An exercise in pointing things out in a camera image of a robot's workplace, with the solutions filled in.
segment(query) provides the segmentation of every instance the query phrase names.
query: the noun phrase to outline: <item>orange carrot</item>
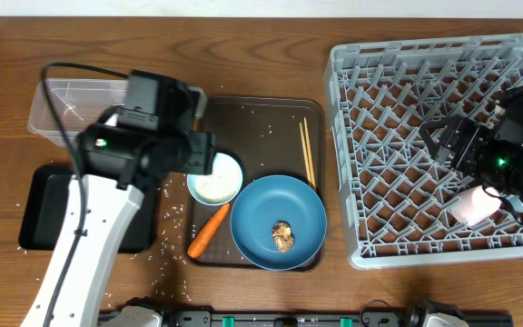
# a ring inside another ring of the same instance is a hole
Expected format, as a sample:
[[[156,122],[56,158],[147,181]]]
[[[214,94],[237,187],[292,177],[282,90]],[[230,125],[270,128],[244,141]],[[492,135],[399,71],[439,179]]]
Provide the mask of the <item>orange carrot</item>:
[[[205,251],[205,248],[207,247],[207,244],[211,241],[213,238],[213,235],[217,231],[217,228],[222,223],[223,218],[227,215],[229,212],[229,204],[224,204],[217,213],[211,217],[209,222],[205,224],[205,226],[201,229],[197,237],[192,240],[191,245],[189,245],[189,250],[187,250],[187,254],[189,254],[190,257],[193,259],[196,259],[198,256],[200,256],[203,251]]]

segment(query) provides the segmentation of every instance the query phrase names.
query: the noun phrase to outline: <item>green light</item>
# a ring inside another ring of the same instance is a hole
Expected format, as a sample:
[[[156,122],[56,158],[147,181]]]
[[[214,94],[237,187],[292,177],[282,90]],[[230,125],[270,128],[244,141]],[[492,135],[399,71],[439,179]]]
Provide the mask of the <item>green light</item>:
[[[108,145],[108,142],[106,142],[106,140],[104,139],[96,139],[95,145],[98,147],[105,147],[106,145]]]

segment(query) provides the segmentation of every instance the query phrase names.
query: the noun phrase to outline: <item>clear plastic container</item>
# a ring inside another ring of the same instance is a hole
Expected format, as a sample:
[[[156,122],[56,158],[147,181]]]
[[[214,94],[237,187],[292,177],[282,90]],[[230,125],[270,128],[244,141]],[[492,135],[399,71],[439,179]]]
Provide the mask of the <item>clear plastic container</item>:
[[[126,92],[126,80],[48,79],[50,96],[60,115],[70,140],[82,132],[100,114],[114,104],[121,104]],[[54,144],[65,146],[60,132],[45,103],[42,85],[35,90],[27,128],[41,134]]]

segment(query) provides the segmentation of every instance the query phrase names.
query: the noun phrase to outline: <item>blue plate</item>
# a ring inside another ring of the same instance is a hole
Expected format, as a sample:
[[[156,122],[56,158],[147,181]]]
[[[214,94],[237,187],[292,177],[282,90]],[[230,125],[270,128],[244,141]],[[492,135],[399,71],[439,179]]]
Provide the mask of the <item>blue plate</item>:
[[[291,227],[294,245],[280,253],[271,238],[277,222]],[[320,197],[302,181],[274,175],[249,184],[232,208],[235,245],[252,263],[270,270],[288,270],[311,259],[326,237],[326,211]]]

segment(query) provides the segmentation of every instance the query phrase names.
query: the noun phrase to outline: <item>plastic dish rack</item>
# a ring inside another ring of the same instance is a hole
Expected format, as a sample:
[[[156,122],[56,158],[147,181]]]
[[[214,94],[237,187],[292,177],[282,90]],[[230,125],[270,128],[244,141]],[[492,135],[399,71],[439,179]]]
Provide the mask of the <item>plastic dish rack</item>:
[[[453,114],[493,124],[493,96],[523,85],[523,35],[338,45],[324,73],[344,240],[356,269],[523,257],[498,211],[473,227],[449,208],[474,180],[435,163],[419,126]]]

